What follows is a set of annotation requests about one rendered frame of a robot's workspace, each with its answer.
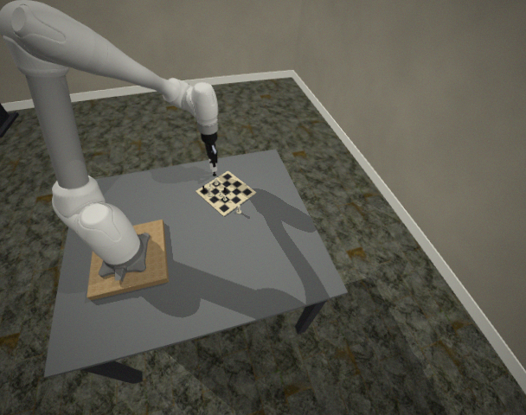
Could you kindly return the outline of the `black and cream chessboard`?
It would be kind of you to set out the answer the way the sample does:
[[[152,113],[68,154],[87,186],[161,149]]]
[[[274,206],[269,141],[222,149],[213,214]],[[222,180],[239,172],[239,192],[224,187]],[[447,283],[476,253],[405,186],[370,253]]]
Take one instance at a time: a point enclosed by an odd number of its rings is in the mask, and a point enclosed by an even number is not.
[[[199,188],[196,192],[223,217],[237,208],[237,205],[240,205],[256,194],[254,190],[229,171],[217,177],[217,180],[218,185],[215,185],[214,180],[211,182],[211,186],[213,187],[210,189],[210,192],[213,194],[211,197],[208,197],[208,184],[204,186],[206,193],[202,192],[202,188]],[[226,187],[227,193],[223,192],[224,187]],[[222,196],[219,196],[219,191],[221,191]],[[226,201],[223,200],[224,195],[227,198]]]

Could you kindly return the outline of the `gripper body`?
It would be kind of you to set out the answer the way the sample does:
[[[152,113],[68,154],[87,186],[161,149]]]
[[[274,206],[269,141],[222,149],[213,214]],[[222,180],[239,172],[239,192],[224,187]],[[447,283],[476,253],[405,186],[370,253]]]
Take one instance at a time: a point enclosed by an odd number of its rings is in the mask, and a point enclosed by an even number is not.
[[[217,132],[214,133],[214,134],[211,134],[211,135],[204,135],[204,134],[201,134],[201,137],[202,137],[202,141],[206,144],[209,145],[209,149],[212,150],[213,147],[212,145],[214,145],[215,147],[215,141],[217,140]]]

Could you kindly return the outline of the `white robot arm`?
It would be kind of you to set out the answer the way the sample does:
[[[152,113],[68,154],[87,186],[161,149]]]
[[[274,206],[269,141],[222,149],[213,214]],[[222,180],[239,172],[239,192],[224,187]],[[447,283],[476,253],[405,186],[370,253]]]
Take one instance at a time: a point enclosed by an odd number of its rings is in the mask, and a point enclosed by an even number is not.
[[[175,78],[167,81],[86,25],[47,6],[31,0],[7,3],[0,10],[0,33],[26,76],[55,171],[53,209],[103,259],[99,275],[116,272],[115,282],[122,283],[127,272],[146,270],[150,235],[137,235],[125,214],[106,203],[99,184],[88,175],[66,74],[71,67],[156,90],[173,106],[190,112],[204,135],[218,131],[215,90],[205,82],[193,87]]]

